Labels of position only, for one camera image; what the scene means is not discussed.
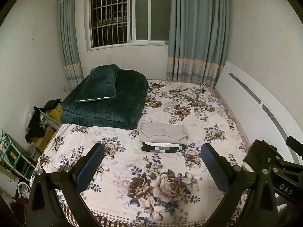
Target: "curtain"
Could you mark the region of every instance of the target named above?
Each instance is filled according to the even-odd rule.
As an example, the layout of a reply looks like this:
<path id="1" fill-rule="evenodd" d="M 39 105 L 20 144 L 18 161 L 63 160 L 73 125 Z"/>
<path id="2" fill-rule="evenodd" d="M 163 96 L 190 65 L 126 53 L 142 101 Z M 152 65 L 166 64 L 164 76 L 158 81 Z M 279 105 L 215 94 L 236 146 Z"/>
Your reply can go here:
<path id="1" fill-rule="evenodd" d="M 172 0 L 166 79 L 214 87 L 228 32 L 229 0 Z"/>
<path id="2" fill-rule="evenodd" d="M 64 71 L 73 90 L 83 80 L 75 25 L 75 0 L 59 0 L 59 33 L 64 57 Z"/>

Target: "window frame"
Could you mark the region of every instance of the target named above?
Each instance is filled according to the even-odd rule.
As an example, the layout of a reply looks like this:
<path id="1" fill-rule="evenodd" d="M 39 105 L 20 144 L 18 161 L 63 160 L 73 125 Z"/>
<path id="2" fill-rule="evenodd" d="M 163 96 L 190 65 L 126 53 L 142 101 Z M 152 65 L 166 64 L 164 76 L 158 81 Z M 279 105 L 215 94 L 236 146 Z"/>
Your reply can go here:
<path id="1" fill-rule="evenodd" d="M 132 6 L 132 18 L 130 18 L 130 6 Z M 84 0 L 84 26 L 85 26 L 85 38 L 87 51 L 98 50 L 104 48 L 112 47 L 122 47 L 122 46 L 137 46 L 137 45 L 158 45 L 167 46 L 165 41 L 155 41 L 151 40 L 151 0 L 148 0 L 148 39 L 147 40 L 135 40 L 136 39 L 136 0 L 127 0 L 126 13 L 127 13 L 127 40 L 126 44 L 111 44 L 99 47 L 92 47 L 92 28 L 91 28 L 91 0 Z M 130 40 L 130 21 L 132 21 L 132 40 Z"/>

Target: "white headboard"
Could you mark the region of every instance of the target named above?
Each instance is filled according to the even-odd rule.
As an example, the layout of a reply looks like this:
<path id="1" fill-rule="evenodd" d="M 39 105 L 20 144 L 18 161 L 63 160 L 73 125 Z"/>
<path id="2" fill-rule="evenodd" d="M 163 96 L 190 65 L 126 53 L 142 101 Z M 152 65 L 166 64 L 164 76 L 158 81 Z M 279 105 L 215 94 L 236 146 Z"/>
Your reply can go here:
<path id="1" fill-rule="evenodd" d="M 248 140 L 264 140 L 278 149 L 284 160 L 303 165 L 302 158 L 285 140 L 303 143 L 303 133 L 284 106 L 260 83 L 226 61 L 216 89 L 228 104 Z"/>

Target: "stack of folded clothes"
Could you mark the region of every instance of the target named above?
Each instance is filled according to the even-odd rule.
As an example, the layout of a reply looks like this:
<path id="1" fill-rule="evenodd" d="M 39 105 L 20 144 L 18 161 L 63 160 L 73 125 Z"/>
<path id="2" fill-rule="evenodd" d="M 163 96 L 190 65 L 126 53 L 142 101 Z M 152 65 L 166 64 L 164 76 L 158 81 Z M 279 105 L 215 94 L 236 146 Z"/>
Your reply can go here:
<path id="1" fill-rule="evenodd" d="M 62 102 L 61 123 L 134 129 L 145 103 L 148 82 L 133 70 L 98 66 Z"/>
<path id="2" fill-rule="evenodd" d="M 138 130 L 143 151 L 175 153 L 186 148 L 188 132 L 183 125 L 140 122 Z"/>

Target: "bedspread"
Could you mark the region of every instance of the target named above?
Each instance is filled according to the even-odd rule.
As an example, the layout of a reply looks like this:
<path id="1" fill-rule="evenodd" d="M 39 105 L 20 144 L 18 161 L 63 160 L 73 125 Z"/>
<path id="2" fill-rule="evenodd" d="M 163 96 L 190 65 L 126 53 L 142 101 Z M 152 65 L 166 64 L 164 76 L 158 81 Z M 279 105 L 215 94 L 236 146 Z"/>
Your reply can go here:
<path id="1" fill-rule="evenodd" d="M 74 165 L 99 142 L 105 158 L 87 190 L 85 203 L 104 226 L 202 226 L 223 198 L 199 156 L 209 142 L 232 165 L 243 166 L 246 152 L 236 125 L 203 85 L 149 80 L 140 121 L 185 125 L 185 151 L 141 151 L 138 130 L 64 124 L 40 157 L 35 172 Z M 62 192 L 57 195 L 67 208 Z M 243 194 L 233 220 L 243 208 Z M 77 225 L 69 215 L 71 223 Z"/>

